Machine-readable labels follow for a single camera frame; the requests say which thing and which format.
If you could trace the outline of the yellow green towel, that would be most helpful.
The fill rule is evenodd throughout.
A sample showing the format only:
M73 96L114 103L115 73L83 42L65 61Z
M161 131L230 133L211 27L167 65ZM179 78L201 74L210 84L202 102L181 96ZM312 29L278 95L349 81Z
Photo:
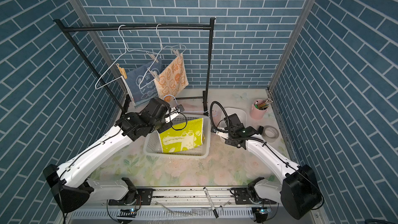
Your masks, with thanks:
M180 123L159 134L163 153L188 151L203 145L204 121L202 118Z

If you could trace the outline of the light blue wire hanger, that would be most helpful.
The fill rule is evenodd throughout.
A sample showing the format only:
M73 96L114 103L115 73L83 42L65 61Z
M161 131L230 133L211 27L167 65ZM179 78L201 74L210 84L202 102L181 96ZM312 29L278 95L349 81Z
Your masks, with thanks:
M208 116L209 115L209 110L199 110L199 108L195 108L195 106L190 105L190 104L181 104L179 102L177 102L177 99L172 96L171 94L168 94L166 96L163 97L163 100L166 101L167 99L170 100L170 107L167 110L167 113L169 112L169 110L171 108L175 108L177 110L182 110L183 113L182 114L191 114L191 115L205 115Z

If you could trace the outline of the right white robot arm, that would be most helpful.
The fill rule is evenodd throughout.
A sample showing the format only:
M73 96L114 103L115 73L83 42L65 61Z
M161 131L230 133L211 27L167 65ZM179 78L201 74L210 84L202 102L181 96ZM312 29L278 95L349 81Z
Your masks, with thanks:
M220 136L225 143L255 155L277 177L279 182L256 179L249 186L255 197L269 199L281 204L295 219L324 203L315 172L308 165L299 165L270 146L259 131L245 127L236 114L224 117L225 127L219 128L211 121L212 133Z

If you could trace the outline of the orange bunny towel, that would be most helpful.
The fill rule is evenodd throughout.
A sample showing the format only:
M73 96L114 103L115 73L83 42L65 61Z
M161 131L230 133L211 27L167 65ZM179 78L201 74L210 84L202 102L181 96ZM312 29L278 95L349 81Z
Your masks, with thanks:
M176 57L171 64L154 79L159 98L170 102L172 96L177 96L189 85L184 66L183 54Z

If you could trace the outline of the pink metal pen bucket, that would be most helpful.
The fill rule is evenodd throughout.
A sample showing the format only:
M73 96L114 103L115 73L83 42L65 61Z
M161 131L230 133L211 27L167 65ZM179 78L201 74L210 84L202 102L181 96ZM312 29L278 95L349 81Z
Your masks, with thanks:
M266 102L266 100L257 99L251 106L250 116L254 120L260 120L264 117L264 115L268 112L268 105L265 107L260 107Z

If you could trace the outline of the black object beside tape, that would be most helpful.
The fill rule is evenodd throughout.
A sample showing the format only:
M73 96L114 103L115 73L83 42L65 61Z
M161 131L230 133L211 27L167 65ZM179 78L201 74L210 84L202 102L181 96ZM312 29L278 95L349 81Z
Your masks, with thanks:
M262 134L263 134L263 131L264 131L264 126L259 126L259 127L258 127L258 133L259 133L260 135L262 135Z

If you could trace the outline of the beige clothespin orange towel lower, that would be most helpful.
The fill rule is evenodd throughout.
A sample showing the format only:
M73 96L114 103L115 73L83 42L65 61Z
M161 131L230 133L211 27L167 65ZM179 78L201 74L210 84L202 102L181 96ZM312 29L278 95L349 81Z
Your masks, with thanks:
M159 78L159 76L158 76L156 71L152 71L152 70L149 69L148 72L154 77L155 80L157 80L157 81L160 80L160 78Z

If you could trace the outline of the beige clothespin orange towel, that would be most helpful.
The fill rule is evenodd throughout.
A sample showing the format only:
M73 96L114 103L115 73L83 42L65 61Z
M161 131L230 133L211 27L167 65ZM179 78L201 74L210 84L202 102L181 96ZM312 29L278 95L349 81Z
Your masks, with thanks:
M181 56L181 53L179 52L178 49L171 48L171 51L176 57L180 57Z
M159 76L158 76L156 71L152 71L152 70L149 69L148 72L154 77L155 80L157 80L157 81L160 80L160 78L159 78Z

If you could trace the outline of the blue bear towel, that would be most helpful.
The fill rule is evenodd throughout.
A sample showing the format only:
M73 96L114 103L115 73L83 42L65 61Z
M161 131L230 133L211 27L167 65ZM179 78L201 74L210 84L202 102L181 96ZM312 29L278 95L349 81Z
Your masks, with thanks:
M162 71L162 60L158 57L157 62L150 61L147 64L127 72L126 78L122 76L127 93L135 107L139 107L148 102L151 98L158 96L154 83L155 77L151 72L155 72L157 75L160 75Z

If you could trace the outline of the roll of tape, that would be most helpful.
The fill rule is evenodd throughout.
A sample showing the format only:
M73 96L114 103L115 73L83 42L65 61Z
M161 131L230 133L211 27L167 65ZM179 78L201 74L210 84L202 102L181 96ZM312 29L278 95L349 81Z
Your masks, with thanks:
M280 136L280 133L277 128L271 125L265 125L264 130L262 132L262 137L268 143L275 142Z

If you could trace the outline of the white perforated plastic basket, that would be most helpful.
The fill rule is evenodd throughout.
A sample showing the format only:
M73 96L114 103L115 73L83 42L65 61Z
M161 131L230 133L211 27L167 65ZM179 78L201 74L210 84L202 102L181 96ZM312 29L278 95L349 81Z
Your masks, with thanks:
M172 128L146 136L144 154L185 159L204 159L208 156L211 136L209 117L181 114L172 123Z

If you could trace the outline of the bundle of coloured pencils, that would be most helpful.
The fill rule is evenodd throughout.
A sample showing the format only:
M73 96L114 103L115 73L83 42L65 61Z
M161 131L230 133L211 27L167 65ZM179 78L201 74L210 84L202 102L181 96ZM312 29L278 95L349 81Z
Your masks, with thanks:
M265 110L265 109L267 109L269 106L270 106L270 104L273 102L273 100L272 99L266 99L266 100L264 100L263 102L259 102L258 104L257 104L257 109L259 109L259 110Z

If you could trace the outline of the beige clothespin orange towel upper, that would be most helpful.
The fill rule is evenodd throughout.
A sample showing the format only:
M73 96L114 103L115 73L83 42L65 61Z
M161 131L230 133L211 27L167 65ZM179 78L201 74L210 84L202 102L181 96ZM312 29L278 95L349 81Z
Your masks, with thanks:
M181 56L181 53L179 52L178 49L171 48L171 51L176 57L180 57Z

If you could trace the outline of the beige clothespin on blue towel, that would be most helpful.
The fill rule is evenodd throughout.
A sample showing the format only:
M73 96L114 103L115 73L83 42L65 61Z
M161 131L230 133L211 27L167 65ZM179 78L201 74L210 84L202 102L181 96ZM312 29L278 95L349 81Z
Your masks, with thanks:
M148 55L154 62L159 63L159 59L158 59L159 55L154 55L154 54L148 54Z

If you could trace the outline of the black marker on rail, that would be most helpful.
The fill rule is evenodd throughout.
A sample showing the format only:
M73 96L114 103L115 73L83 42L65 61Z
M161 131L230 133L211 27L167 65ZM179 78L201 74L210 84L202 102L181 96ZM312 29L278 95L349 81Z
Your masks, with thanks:
M209 202L209 204L210 204L211 210L212 210L212 212L213 212L215 218L219 218L218 212L217 212L217 210L216 210L216 208L215 208L215 206L214 206L214 204L213 204L213 202L212 202L212 199L211 199L211 197L210 197L210 194L209 194L207 188L204 187L203 190L204 190L206 199L208 200L208 202Z

